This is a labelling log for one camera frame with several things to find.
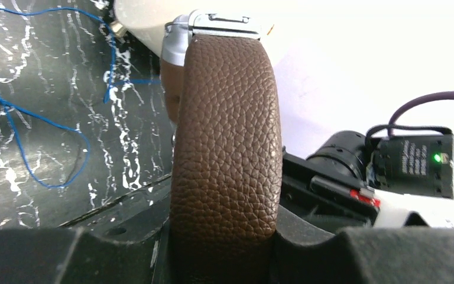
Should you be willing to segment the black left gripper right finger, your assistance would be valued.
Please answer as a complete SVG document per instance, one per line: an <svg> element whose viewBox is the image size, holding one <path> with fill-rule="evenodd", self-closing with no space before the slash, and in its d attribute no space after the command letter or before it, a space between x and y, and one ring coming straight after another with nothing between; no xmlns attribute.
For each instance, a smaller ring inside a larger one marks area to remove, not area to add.
<svg viewBox="0 0 454 284"><path fill-rule="evenodd" d="M454 283L454 228L323 231L280 208L279 283Z"/></svg>

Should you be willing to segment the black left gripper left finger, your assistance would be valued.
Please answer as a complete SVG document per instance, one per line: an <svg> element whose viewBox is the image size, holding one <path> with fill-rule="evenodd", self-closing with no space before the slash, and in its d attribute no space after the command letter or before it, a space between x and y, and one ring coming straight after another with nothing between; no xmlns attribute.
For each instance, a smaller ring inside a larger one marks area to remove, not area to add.
<svg viewBox="0 0 454 284"><path fill-rule="evenodd" d="M0 230L0 283L170 283L168 184L61 228Z"/></svg>

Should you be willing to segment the brown silver headphones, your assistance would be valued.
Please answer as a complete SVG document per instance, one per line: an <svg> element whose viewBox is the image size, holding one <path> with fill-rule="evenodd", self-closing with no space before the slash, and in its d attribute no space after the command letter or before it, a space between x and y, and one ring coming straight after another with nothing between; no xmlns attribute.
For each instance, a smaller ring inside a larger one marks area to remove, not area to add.
<svg viewBox="0 0 454 284"><path fill-rule="evenodd" d="M170 244L177 283L264 283L281 194L277 86L241 13L194 10L165 25L161 81L176 123Z"/></svg>

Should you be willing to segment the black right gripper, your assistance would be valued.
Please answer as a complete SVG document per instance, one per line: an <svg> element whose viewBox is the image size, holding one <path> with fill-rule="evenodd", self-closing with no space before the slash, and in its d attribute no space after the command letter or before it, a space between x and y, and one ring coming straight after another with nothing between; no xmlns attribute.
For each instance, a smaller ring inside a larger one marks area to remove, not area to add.
<svg viewBox="0 0 454 284"><path fill-rule="evenodd" d="M283 151L280 204L319 228L372 227L380 200L368 189L364 147L322 147L307 159Z"/></svg>

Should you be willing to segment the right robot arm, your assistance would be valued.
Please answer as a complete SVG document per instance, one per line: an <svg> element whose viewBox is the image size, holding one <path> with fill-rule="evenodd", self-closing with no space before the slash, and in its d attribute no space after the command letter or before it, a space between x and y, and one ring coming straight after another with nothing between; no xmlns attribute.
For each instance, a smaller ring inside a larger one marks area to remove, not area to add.
<svg viewBox="0 0 454 284"><path fill-rule="evenodd" d="M454 135L446 127L410 127L378 137L340 131L305 159L283 154L281 204L329 232L372 227L381 209L376 191L453 199Z"/></svg>

